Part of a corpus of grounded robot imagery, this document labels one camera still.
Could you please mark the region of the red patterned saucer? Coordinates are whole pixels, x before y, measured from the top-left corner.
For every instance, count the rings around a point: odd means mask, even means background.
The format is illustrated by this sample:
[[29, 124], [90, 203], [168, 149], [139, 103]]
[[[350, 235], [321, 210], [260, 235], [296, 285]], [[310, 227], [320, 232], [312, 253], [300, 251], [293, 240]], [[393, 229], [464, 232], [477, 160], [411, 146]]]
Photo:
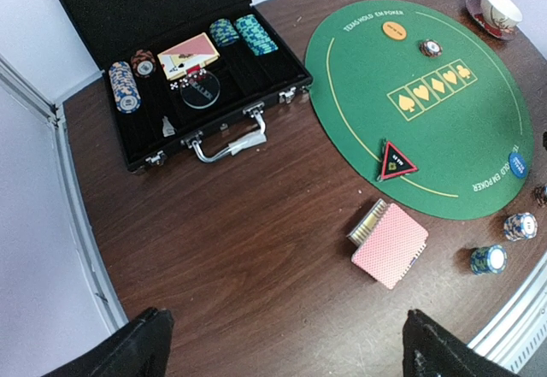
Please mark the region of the red patterned saucer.
[[502, 30], [490, 25], [484, 18], [480, 0], [466, 0], [466, 9], [471, 18], [492, 37], [502, 41], [511, 41], [516, 37], [516, 29]]

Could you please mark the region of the orange big blind button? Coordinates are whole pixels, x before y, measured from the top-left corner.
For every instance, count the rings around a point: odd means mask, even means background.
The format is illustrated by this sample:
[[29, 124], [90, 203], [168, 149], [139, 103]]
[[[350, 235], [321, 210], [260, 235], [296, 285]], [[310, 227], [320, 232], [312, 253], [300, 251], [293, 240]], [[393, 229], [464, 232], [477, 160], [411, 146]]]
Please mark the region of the orange big blind button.
[[390, 39], [403, 41], [407, 38], [405, 27], [395, 21], [386, 21], [382, 24], [383, 33]]

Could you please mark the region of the dark green chip row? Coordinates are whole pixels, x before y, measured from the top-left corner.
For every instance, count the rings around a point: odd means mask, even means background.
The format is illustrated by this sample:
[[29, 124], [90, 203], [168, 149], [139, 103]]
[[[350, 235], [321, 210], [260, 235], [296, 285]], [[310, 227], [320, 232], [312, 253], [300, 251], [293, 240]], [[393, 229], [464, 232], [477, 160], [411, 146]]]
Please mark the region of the dark green chip row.
[[239, 40], [238, 31], [227, 18], [220, 18], [209, 26], [209, 33], [219, 47], [234, 44]]

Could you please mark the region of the white patterned teacup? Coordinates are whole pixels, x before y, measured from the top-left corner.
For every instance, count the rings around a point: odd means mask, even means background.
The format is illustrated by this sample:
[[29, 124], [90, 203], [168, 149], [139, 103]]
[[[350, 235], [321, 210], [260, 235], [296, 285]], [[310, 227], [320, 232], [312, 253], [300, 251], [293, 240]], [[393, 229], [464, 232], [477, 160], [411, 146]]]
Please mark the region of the white patterned teacup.
[[521, 10], [511, 0], [480, 0], [485, 20], [492, 26], [509, 30], [523, 21]]

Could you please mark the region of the blue small blind button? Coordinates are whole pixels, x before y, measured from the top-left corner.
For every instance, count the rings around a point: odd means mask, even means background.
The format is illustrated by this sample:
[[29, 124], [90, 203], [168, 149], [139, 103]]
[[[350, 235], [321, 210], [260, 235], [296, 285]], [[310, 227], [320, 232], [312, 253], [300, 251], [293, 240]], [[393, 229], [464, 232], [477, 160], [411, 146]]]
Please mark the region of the blue small blind button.
[[518, 179], [525, 179], [528, 174], [528, 166], [521, 153], [518, 151], [511, 151], [509, 153], [509, 170]]

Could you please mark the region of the gold card deck box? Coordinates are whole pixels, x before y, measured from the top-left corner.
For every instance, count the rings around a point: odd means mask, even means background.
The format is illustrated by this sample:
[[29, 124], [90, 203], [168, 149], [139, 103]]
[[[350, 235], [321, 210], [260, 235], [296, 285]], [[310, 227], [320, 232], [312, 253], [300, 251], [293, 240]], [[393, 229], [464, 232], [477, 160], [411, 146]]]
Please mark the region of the gold card deck box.
[[348, 233], [347, 238], [356, 246], [360, 247], [371, 235], [378, 222], [382, 219], [387, 210], [387, 202], [379, 199], [374, 206], [364, 215]]

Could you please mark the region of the black poker set case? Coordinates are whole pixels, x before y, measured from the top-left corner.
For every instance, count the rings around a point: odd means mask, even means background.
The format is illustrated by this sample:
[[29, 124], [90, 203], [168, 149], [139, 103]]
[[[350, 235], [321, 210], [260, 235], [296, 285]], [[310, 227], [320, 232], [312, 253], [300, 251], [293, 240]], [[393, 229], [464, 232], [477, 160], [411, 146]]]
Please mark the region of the black poker set case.
[[[183, 148], [206, 163], [233, 156], [266, 141], [263, 111], [288, 103], [307, 91], [312, 77], [251, 0], [59, 0], [94, 62], [102, 70], [110, 108], [129, 171], [144, 171]], [[209, 26], [220, 18], [234, 21], [253, 14], [278, 45], [275, 52], [255, 56], [239, 34], [234, 44], [219, 47]], [[220, 97], [206, 109], [192, 109], [179, 90], [171, 91], [158, 54], [206, 32], [220, 57], [204, 68], [220, 81]], [[156, 71], [139, 78], [131, 67], [137, 50], [150, 50]], [[140, 105], [129, 114], [115, 104], [109, 69], [127, 62], [136, 82]], [[162, 135], [162, 117], [176, 129]]]

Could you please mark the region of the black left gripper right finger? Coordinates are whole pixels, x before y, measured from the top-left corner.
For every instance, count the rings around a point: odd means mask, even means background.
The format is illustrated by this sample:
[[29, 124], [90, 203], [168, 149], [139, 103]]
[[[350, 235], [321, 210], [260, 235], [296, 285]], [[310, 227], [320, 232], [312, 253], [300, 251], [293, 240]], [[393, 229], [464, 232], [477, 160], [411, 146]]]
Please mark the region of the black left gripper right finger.
[[419, 309], [411, 309], [403, 326], [403, 376], [513, 376], [480, 356]]

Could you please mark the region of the black red triangle all-in button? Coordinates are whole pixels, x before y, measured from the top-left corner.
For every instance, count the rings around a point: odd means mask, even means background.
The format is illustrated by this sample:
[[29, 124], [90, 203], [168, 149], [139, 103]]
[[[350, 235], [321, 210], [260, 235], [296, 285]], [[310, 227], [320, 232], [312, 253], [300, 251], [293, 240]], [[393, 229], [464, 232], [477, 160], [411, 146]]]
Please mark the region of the black red triangle all-in button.
[[419, 168], [409, 160], [390, 140], [382, 142], [382, 153], [377, 181], [385, 181], [407, 174], [413, 174]]

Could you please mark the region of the green round poker mat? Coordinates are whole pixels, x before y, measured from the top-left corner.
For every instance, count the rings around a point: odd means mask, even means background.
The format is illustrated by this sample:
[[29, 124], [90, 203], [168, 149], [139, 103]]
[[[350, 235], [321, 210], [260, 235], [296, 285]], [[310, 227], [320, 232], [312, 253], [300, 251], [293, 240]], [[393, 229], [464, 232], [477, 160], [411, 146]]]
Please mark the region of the green round poker mat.
[[[395, 21], [407, 38], [382, 31]], [[431, 39], [443, 53], [424, 56]], [[509, 153], [531, 164], [534, 137], [523, 94], [499, 56], [450, 17], [398, 0], [353, 3], [315, 30], [305, 65], [310, 99], [344, 159], [383, 193], [422, 213], [471, 220], [498, 212], [524, 186]], [[377, 181], [390, 140], [419, 171]]]

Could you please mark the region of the black orange chip row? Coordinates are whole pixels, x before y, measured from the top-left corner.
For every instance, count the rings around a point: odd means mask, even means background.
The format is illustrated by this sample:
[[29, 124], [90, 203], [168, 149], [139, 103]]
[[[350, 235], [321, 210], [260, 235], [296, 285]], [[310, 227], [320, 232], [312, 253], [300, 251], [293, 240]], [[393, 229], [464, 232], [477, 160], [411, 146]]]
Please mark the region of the black orange chip row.
[[156, 71], [156, 60], [150, 50], [137, 50], [130, 63], [134, 74], [139, 78], [148, 78]]

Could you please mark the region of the boxed card deck in case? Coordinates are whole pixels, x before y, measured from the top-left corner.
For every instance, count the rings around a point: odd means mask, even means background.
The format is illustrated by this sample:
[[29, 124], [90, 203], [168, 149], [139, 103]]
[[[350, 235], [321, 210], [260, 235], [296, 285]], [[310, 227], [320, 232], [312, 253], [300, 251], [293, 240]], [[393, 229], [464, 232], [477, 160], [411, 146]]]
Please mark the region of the boxed card deck in case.
[[208, 66], [220, 57], [206, 32], [189, 38], [158, 54], [163, 73], [167, 80], [186, 76], [195, 68]]

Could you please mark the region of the small silver case keys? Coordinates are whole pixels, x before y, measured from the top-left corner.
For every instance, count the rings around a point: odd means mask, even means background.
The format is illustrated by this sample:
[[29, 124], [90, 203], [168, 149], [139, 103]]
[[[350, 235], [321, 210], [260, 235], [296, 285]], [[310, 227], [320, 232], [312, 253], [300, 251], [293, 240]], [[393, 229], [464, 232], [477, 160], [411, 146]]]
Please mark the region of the small silver case keys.
[[162, 117], [162, 135], [164, 138], [173, 136], [176, 133], [176, 129], [171, 124], [169, 119], [164, 115]]

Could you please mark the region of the clear acrylic dealer button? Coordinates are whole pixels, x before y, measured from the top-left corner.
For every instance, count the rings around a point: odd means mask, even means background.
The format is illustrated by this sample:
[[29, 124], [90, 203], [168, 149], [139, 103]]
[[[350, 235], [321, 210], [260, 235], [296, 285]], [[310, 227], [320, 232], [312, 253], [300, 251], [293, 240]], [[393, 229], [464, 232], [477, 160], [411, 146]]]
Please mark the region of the clear acrylic dealer button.
[[220, 88], [220, 81], [213, 74], [206, 73], [200, 80], [180, 88], [179, 94], [188, 107], [206, 109], [216, 103], [220, 97]]

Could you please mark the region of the blue tan chip stack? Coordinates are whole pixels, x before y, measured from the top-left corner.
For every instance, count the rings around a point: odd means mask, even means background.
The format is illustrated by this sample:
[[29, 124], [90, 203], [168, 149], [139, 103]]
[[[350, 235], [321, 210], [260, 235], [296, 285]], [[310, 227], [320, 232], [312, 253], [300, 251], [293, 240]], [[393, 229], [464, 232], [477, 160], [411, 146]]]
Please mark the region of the blue tan chip stack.
[[537, 231], [536, 218], [529, 212], [511, 215], [503, 224], [504, 236], [509, 241], [533, 239], [537, 235]]

